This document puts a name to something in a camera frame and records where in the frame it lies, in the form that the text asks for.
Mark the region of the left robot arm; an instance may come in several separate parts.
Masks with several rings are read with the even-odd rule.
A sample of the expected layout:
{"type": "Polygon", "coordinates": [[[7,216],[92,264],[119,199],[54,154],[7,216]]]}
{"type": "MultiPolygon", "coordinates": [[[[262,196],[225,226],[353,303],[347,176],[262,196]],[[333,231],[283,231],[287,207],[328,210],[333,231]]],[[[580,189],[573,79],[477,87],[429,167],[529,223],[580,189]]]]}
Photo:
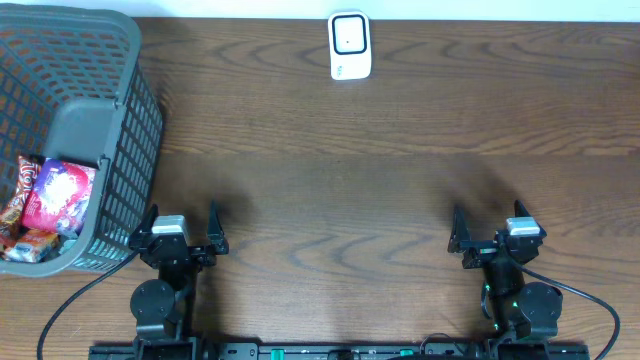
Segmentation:
{"type": "Polygon", "coordinates": [[[136,359],[216,359],[217,346],[192,331],[198,274],[229,252],[215,204],[210,205],[205,245],[190,245],[182,215],[161,216],[152,206],[130,236],[129,247],[158,272],[133,292],[136,359]]]}

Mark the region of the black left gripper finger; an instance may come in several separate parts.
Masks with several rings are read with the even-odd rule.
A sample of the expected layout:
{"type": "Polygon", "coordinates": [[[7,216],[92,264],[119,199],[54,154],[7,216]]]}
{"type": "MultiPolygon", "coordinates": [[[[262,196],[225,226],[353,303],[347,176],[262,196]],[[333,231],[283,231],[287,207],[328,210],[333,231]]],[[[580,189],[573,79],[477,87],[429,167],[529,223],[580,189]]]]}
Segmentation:
{"type": "Polygon", "coordinates": [[[158,217],[158,206],[153,204],[130,235],[131,244],[146,244],[152,235],[152,227],[158,217]]]}
{"type": "Polygon", "coordinates": [[[225,233],[221,226],[217,212],[217,206],[214,201],[212,201],[210,204],[209,221],[206,235],[212,245],[222,245],[225,241],[225,233]]]}

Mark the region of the purple red snack packet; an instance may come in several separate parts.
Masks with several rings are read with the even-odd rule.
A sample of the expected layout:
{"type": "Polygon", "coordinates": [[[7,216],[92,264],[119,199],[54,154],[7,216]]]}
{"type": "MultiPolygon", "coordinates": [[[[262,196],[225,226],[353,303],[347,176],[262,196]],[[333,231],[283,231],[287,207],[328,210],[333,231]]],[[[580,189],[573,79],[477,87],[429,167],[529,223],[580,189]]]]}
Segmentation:
{"type": "Polygon", "coordinates": [[[47,158],[22,214],[30,229],[77,238],[84,226],[96,170],[47,158]]]}

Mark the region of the small orange snack packet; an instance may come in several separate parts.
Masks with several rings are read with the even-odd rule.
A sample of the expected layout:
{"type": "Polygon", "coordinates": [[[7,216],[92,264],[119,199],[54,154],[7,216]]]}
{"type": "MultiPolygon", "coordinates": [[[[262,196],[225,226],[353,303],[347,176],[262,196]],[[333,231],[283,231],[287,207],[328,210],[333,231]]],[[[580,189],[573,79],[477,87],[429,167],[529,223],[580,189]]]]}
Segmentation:
{"type": "Polygon", "coordinates": [[[58,242],[59,235],[56,233],[31,229],[4,252],[3,258],[12,262],[38,263],[57,246],[58,242]]]}

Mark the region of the red orange chocolate bar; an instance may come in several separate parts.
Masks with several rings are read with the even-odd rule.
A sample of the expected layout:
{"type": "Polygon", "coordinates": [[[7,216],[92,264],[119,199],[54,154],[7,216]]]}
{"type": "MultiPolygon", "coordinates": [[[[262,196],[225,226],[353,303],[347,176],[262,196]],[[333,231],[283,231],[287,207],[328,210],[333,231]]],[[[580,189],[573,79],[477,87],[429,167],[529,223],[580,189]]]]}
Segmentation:
{"type": "Polygon", "coordinates": [[[1,212],[1,237],[15,239],[21,226],[21,216],[33,189],[41,165],[33,156],[18,157],[18,180],[13,197],[1,212]]]}

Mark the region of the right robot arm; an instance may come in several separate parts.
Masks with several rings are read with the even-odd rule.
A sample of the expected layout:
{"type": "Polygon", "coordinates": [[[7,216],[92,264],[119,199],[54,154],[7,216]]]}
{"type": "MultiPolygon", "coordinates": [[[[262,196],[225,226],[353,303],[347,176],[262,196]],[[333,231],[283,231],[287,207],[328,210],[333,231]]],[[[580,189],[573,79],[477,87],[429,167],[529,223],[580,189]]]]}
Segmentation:
{"type": "Polygon", "coordinates": [[[456,206],[447,251],[463,255],[465,269],[484,274],[481,304],[494,322],[496,336],[485,341],[489,359],[550,359],[549,339],[558,334],[561,291],[544,282],[527,282],[524,265],[539,255],[546,231],[520,201],[514,215],[491,240],[474,240],[456,206]]]}

